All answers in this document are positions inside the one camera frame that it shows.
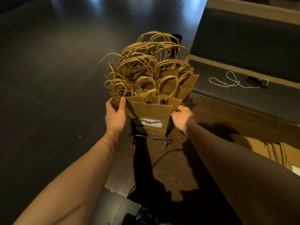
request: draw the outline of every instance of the left hand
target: left hand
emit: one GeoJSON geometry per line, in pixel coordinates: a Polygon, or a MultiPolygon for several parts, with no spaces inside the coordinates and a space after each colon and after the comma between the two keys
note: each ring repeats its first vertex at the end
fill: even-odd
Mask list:
{"type": "Polygon", "coordinates": [[[118,111],[115,111],[115,109],[112,107],[112,101],[113,98],[110,98],[106,102],[106,133],[114,136],[116,141],[118,141],[118,138],[126,123],[126,99],[125,97],[121,98],[118,111]]]}

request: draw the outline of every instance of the wood grain surface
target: wood grain surface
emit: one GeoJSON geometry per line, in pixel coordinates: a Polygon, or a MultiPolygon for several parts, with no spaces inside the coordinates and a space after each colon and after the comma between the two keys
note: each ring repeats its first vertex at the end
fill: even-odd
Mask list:
{"type": "MultiPolygon", "coordinates": [[[[226,140],[236,133],[300,148],[296,125],[194,93],[186,106],[197,123],[226,140]]],[[[163,140],[137,138],[131,145],[129,133],[128,122],[106,188],[175,224],[240,223],[192,143],[178,129],[169,134],[173,142],[165,149],[163,140]]]]}

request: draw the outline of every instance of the hand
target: hand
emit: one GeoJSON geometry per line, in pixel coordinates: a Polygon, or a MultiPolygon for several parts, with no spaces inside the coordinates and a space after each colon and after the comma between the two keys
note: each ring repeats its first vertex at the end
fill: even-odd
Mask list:
{"type": "Polygon", "coordinates": [[[106,134],[113,136],[117,142],[126,123],[126,99],[121,98],[118,111],[112,107],[112,101],[113,98],[110,98],[106,102],[106,134]]]}
{"type": "Polygon", "coordinates": [[[194,113],[186,106],[180,105],[178,111],[173,111],[171,113],[174,125],[181,130],[185,135],[187,133],[187,128],[189,125],[195,124],[194,113]]]}

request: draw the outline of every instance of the black floor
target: black floor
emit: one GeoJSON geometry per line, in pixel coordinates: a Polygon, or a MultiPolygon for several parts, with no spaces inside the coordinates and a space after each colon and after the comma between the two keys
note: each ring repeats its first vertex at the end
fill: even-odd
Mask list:
{"type": "Polygon", "coordinates": [[[190,49],[203,1],[34,0],[0,15],[1,224],[105,132],[98,61],[153,30],[190,49]]]}

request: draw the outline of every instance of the white cable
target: white cable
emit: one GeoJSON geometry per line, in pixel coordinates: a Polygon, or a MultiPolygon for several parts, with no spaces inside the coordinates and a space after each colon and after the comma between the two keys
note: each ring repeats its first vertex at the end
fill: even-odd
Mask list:
{"type": "MultiPolygon", "coordinates": [[[[228,71],[228,72],[226,73],[226,77],[227,77],[228,79],[230,79],[231,81],[234,82],[234,84],[232,84],[232,85],[228,85],[228,84],[226,84],[226,83],[224,83],[224,82],[222,82],[222,81],[219,81],[217,78],[214,78],[214,77],[210,77],[210,78],[209,78],[209,82],[212,83],[212,84],[221,86],[221,87],[226,87],[226,88],[232,87],[232,86],[238,86],[238,85],[241,86],[242,88],[259,88],[259,87],[260,87],[260,86],[258,86],[258,87],[244,87],[244,86],[240,85],[240,81],[237,81],[238,79],[236,78],[235,75],[234,75],[235,80],[233,80],[233,79],[231,79],[231,78],[228,76],[228,73],[232,73],[233,75],[234,75],[234,73],[231,72],[231,71],[228,71]],[[218,82],[223,83],[223,84],[225,84],[226,86],[224,86],[224,85],[219,85],[219,84],[216,84],[216,83],[213,83],[210,79],[216,79],[218,82]]],[[[268,79],[261,78],[260,80],[266,80],[266,81],[267,81],[267,84],[266,84],[265,86],[267,86],[268,83],[269,83],[268,79]]]]}

